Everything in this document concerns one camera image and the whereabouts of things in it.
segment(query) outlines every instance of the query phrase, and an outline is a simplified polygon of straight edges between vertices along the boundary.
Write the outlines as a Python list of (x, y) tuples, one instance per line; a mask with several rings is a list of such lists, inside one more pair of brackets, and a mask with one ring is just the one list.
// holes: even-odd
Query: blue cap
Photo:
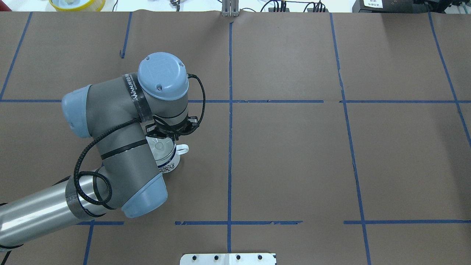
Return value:
[(121, 207), (126, 217), (134, 218), (157, 209), (168, 197), (167, 186), (159, 173)]
[(61, 103), (65, 120), (80, 138), (91, 137), (87, 126), (87, 94), (90, 86), (66, 94)]
[(147, 93), (162, 100), (176, 100), (188, 92), (185, 65), (175, 55), (156, 52), (139, 64), (138, 80)]

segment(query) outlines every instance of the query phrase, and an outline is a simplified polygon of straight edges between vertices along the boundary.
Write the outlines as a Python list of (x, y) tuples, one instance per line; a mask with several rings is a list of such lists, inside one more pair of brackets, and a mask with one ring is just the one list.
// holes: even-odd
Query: metal bracket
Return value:
[(180, 265), (276, 265), (275, 253), (184, 254)]
[(223, 17), (238, 17), (239, 0), (222, 0), (221, 14)]

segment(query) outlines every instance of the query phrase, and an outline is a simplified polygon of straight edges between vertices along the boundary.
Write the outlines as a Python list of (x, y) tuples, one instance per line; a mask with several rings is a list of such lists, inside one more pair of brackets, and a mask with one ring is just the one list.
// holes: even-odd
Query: metal tube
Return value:
[[(32, 195), (0, 207), (0, 245), (19, 246), (27, 241), (55, 232), (83, 220), (73, 215), (65, 200), (66, 182), (59, 183)], [(83, 191), (96, 199), (93, 177), (80, 179)], [(82, 205), (99, 215), (108, 211), (103, 206), (92, 205), (81, 199)], [(0, 252), (9, 249), (0, 248)]]

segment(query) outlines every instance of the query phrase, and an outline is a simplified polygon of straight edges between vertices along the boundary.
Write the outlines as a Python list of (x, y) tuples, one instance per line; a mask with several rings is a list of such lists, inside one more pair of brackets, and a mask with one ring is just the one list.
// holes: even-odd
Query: mug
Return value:
[(190, 150), (188, 145), (177, 145), (171, 138), (158, 139), (146, 137), (146, 139), (154, 160), (162, 173), (174, 170), (180, 163), (180, 156)]

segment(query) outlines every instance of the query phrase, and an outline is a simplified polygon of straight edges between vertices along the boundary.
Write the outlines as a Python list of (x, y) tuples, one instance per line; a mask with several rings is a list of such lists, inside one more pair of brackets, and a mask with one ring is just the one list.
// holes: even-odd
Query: white metal plate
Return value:
[(276, 254), (275, 253), (184, 254), (180, 259), (180, 265), (276, 265)]

